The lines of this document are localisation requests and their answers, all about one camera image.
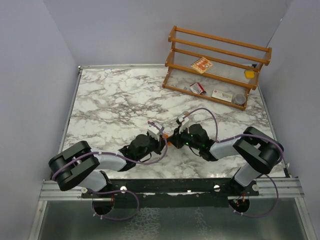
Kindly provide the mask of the orange pill organizer box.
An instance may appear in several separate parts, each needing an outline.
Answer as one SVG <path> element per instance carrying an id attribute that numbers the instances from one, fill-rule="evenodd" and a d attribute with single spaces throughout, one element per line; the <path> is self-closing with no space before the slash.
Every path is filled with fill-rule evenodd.
<path id="1" fill-rule="evenodd" d="M 166 134 L 166 133 L 164 134 L 164 136 L 165 136 L 165 139 L 166 139 L 167 145 L 168 145 L 168 146 L 171 146 L 171 145 L 172 145 L 172 143 L 171 143 L 171 142 L 170 142 L 170 140 L 169 140 L 169 137 L 170 137 L 170 136 L 169 136 L 168 134 Z"/>

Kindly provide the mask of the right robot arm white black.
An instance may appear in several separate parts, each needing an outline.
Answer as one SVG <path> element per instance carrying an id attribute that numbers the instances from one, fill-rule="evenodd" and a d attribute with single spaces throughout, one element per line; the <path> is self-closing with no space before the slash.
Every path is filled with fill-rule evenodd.
<path id="1" fill-rule="evenodd" d="M 208 162 L 240 155 L 246 161 L 231 178 L 230 191 L 240 196 L 251 182 L 261 175 L 268 175 L 284 156 L 283 146 L 253 126 L 242 134 L 224 140 L 210 139 L 200 124 L 193 124 L 183 131 L 177 127 L 168 141 L 177 149 L 187 146 L 198 150 L 198 155 Z"/>

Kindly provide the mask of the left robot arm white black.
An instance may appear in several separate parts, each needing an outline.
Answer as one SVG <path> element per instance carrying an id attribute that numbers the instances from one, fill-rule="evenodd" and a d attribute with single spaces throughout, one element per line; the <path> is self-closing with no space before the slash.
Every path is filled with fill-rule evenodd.
<path id="1" fill-rule="evenodd" d="M 97 196 L 106 197 L 111 190 L 110 181 L 104 170 L 125 172 L 136 165 L 147 165 L 143 160 L 148 155 L 161 154 L 168 149 L 166 135 L 148 131 L 139 134 L 129 145 L 114 152 L 94 150 L 82 140 L 49 160 L 52 180 L 61 191 L 74 187 L 93 190 Z"/>

